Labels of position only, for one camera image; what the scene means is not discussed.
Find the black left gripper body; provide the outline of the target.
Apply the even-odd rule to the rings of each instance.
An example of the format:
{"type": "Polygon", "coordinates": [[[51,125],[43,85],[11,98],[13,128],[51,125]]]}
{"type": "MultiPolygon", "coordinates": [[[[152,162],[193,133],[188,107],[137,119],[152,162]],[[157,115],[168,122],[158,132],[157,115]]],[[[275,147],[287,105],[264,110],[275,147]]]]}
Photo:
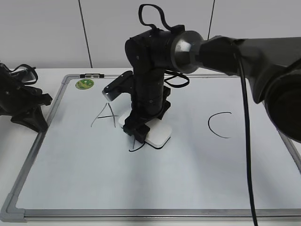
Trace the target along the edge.
{"type": "Polygon", "coordinates": [[[0,114],[15,116],[33,107],[50,105],[52,97],[33,85],[38,81],[35,67],[21,64],[10,70],[0,64],[0,114]]]}

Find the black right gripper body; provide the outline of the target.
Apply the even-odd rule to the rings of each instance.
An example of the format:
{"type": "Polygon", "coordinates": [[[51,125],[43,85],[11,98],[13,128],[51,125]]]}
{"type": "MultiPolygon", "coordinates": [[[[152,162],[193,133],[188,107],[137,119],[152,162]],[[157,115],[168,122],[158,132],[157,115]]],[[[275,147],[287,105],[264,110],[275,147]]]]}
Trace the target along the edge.
{"type": "Polygon", "coordinates": [[[142,70],[134,68],[134,83],[132,92],[132,111],[130,120],[162,119],[170,103],[166,97],[170,88],[164,86],[165,69],[153,68],[142,70]]]}

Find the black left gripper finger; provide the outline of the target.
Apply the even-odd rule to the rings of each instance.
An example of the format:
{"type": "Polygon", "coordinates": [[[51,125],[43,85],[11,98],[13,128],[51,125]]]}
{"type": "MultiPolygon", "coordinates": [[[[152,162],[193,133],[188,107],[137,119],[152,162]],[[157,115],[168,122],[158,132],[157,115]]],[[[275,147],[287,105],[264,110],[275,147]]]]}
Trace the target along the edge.
{"type": "Polygon", "coordinates": [[[25,112],[15,115],[11,118],[11,122],[23,125],[35,132],[45,132],[48,124],[43,116],[40,106],[33,107],[25,112]]]}

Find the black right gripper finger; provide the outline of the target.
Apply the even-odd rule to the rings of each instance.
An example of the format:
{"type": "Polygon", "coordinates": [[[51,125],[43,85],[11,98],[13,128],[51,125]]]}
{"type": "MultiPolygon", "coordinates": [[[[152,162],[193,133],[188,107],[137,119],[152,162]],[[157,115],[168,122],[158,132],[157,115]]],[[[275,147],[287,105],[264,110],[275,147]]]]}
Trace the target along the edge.
{"type": "Polygon", "coordinates": [[[125,119],[123,131],[129,136],[134,136],[138,142],[143,143],[150,131],[150,127],[146,125],[146,122],[144,118],[129,115],[125,119]]]}

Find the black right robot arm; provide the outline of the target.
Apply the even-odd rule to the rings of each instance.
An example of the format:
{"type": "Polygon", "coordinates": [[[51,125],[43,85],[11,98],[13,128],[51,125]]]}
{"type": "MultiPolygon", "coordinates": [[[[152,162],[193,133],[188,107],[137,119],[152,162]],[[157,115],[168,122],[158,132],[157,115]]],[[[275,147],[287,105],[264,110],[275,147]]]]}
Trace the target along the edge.
{"type": "Polygon", "coordinates": [[[164,113],[163,76],[205,68],[249,81],[255,103],[264,103],[274,126],[301,139],[301,40],[291,38],[203,40],[195,31],[147,31],[126,41],[133,67],[132,109],[128,130],[164,113]]]}

